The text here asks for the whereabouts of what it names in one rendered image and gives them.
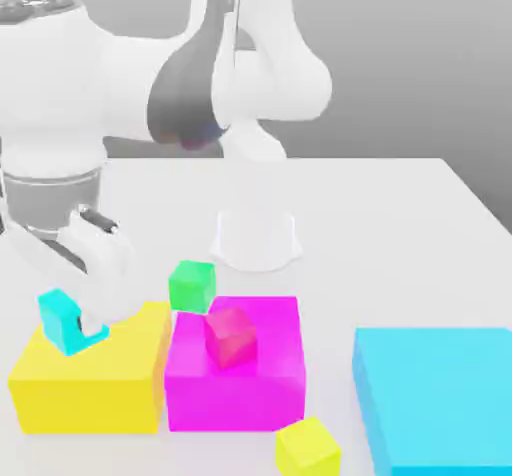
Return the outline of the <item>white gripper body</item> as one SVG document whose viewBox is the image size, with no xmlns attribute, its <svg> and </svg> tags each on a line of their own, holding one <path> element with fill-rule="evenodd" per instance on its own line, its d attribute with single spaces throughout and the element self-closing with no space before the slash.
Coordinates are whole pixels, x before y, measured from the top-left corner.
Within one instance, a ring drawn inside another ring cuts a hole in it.
<svg viewBox="0 0 512 476">
<path fill-rule="evenodd" d="M 56 240 L 41 240 L 11 221 L 7 236 L 46 286 L 63 290 L 77 303 L 85 334 L 96 334 L 140 309 L 138 261 L 119 230 L 108 233 L 83 219 L 72 219 Z"/>
</svg>

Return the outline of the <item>small red cube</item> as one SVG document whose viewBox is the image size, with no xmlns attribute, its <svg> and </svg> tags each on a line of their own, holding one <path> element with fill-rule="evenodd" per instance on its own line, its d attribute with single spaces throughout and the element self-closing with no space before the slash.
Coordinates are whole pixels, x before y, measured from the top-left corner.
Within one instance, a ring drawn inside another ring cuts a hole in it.
<svg viewBox="0 0 512 476">
<path fill-rule="evenodd" d="M 257 358 L 256 327 L 240 307 L 204 317 L 205 347 L 218 368 L 228 369 Z"/>
</svg>

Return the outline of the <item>small cyan cube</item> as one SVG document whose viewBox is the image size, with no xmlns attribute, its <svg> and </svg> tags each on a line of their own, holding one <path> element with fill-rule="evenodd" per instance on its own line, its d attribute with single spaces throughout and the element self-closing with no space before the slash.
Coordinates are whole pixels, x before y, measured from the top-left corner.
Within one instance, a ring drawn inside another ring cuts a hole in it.
<svg viewBox="0 0 512 476">
<path fill-rule="evenodd" d="M 110 329 L 106 325 L 94 335 L 85 335 L 81 309 L 60 289 L 40 295 L 38 305 L 46 338 L 65 356 L 73 356 L 109 337 Z"/>
</svg>

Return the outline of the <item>large yellow box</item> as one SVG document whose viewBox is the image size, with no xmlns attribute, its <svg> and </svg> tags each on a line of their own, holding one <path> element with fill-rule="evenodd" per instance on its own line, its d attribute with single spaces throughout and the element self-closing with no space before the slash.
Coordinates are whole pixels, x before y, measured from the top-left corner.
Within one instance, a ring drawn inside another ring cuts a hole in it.
<svg viewBox="0 0 512 476">
<path fill-rule="evenodd" d="M 65 356 L 37 328 L 8 377 L 29 434 L 152 434 L 164 404 L 167 302 L 146 302 L 107 339 Z"/>
</svg>

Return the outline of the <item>large cyan box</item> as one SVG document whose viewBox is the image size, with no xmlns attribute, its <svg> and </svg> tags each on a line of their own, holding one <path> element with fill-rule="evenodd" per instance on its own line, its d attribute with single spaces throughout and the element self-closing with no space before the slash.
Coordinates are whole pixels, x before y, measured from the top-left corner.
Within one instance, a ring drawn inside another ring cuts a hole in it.
<svg viewBox="0 0 512 476">
<path fill-rule="evenodd" d="M 375 476 L 512 476 L 512 331 L 358 328 Z"/>
</svg>

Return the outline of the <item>large magenta box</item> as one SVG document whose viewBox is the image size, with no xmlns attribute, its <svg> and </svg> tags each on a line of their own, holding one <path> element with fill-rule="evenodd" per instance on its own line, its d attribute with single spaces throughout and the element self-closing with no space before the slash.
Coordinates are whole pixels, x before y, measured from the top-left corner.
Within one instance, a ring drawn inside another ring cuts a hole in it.
<svg viewBox="0 0 512 476">
<path fill-rule="evenodd" d="M 294 296 L 219 296 L 210 311 L 238 306 L 256 327 L 257 358 L 220 369 L 205 346 L 204 317 L 177 315 L 164 388 L 172 431 L 275 431 L 304 418 L 306 368 Z"/>
</svg>

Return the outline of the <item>small green cube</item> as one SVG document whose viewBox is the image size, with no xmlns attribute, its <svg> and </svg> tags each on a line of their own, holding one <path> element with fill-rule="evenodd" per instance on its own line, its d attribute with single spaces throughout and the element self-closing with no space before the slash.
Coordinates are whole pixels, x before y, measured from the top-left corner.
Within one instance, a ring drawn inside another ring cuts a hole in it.
<svg viewBox="0 0 512 476">
<path fill-rule="evenodd" d="M 168 278 L 171 308 L 207 314 L 216 296 L 216 270 L 211 262 L 181 260 Z"/>
</svg>

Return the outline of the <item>small yellow cube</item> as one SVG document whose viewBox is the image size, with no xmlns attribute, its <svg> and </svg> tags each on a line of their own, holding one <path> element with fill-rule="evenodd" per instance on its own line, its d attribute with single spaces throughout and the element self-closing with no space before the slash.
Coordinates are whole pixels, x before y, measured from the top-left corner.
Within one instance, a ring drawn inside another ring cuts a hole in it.
<svg viewBox="0 0 512 476">
<path fill-rule="evenodd" d="M 311 416 L 276 432 L 275 461 L 281 476 L 340 476 L 341 448 Z"/>
</svg>

